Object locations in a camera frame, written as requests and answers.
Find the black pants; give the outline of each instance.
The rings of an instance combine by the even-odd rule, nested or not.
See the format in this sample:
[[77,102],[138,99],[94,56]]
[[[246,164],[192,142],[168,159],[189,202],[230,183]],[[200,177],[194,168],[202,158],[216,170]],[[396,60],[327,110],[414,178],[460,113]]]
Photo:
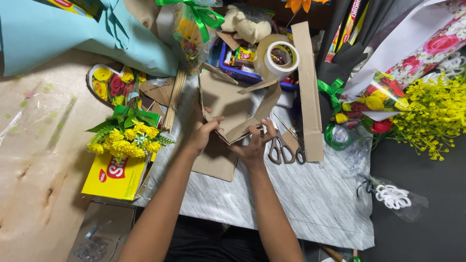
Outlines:
[[178,216],[166,262],[268,262],[257,230]]

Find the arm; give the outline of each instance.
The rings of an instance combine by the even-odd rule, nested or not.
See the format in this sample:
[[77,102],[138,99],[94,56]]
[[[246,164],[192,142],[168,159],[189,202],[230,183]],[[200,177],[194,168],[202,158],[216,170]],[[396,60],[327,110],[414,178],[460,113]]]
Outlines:
[[206,147],[209,133],[220,129],[219,122],[224,119],[216,117],[203,124],[200,106],[196,108],[196,115],[198,120],[193,134],[134,225],[118,262],[161,262],[165,259],[194,160]]
[[249,132],[252,133],[252,137],[249,145],[232,145],[230,149],[239,156],[249,173],[256,207],[257,227],[268,258],[272,262],[303,262],[298,239],[283,211],[264,164],[265,144],[275,137],[275,128],[269,118],[263,119],[262,123],[273,133],[267,132],[261,135],[259,130],[250,126]]

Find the brown scissors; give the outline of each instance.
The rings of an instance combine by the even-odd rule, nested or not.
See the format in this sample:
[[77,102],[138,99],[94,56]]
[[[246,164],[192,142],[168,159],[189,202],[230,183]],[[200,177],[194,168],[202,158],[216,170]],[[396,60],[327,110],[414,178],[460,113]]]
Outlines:
[[[291,155],[291,159],[288,160],[284,149],[288,150],[288,152]],[[277,158],[274,159],[274,150],[277,151]],[[272,139],[272,145],[270,146],[270,152],[268,153],[268,158],[270,158],[270,161],[276,163],[277,165],[281,165],[281,157],[280,154],[283,155],[283,162],[285,164],[291,164],[295,162],[295,154],[293,150],[285,143],[285,140],[281,137],[280,131],[275,127],[275,137]]]

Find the scissors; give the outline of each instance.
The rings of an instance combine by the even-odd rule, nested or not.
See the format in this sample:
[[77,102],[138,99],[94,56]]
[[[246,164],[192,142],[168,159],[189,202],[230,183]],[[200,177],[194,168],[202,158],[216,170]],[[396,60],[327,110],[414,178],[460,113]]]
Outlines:
[[[269,117],[272,120],[272,122],[274,123],[275,137],[274,137],[274,139],[272,139],[272,145],[270,146],[270,152],[268,153],[268,158],[270,158],[270,161],[276,163],[277,165],[281,165],[280,154],[282,154],[283,155],[283,162],[285,162],[285,164],[294,163],[295,160],[296,160],[295,155],[293,154],[293,151],[288,146],[288,144],[285,143],[285,140],[283,140],[283,138],[281,137],[280,131],[278,130],[278,127],[277,127],[277,123],[275,122],[275,120],[271,116],[269,116]],[[287,159],[284,149],[286,149],[286,150],[288,150],[288,152],[290,152],[290,154],[291,154],[291,159],[290,160]],[[274,150],[276,150],[276,152],[277,152],[277,159],[274,159]]]
[[295,135],[296,135],[296,138],[298,138],[298,143],[299,143],[299,147],[298,149],[296,150],[296,161],[298,162],[298,164],[300,165],[303,165],[306,163],[306,155],[304,154],[304,141],[301,139],[301,137],[299,137],[298,133],[295,132]]

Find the bamboo sticks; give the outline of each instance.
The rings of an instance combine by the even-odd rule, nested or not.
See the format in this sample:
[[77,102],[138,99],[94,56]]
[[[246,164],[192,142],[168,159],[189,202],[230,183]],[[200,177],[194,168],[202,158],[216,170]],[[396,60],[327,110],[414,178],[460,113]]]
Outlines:
[[165,115],[164,124],[162,130],[171,131],[173,127],[173,121],[175,120],[175,107],[178,105],[179,97],[181,96],[181,90],[186,80],[186,71],[181,68],[178,69],[178,73],[175,78],[175,85],[171,92],[170,105],[168,106],[167,114]]

